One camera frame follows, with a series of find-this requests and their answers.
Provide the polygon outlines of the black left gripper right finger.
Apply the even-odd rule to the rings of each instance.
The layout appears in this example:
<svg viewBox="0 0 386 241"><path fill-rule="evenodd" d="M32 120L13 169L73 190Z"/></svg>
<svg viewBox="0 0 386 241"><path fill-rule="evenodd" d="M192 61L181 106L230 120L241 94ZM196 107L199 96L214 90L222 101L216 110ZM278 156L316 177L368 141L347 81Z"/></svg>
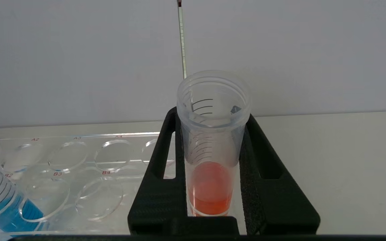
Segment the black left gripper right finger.
<svg viewBox="0 0 386 241"><path fill-rule="evenodd" d="M320 215L251 115L240 152L240 187L248 235L314 235Z"/></svg>

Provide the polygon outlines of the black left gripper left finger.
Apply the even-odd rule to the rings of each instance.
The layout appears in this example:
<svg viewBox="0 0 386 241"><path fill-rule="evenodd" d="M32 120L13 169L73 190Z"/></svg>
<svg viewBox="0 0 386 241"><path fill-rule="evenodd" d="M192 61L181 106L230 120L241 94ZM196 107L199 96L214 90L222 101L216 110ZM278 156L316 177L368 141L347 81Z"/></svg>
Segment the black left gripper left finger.
<svg viewBox="0 0 386 241"><path fill-rule="evenodd" d="M165 179L173 134L176 143L176 177ZM134 235L239 235L236 218L188 216L181 122L176 108L170 109L165 117L130 208L128 226Z"/></svg>

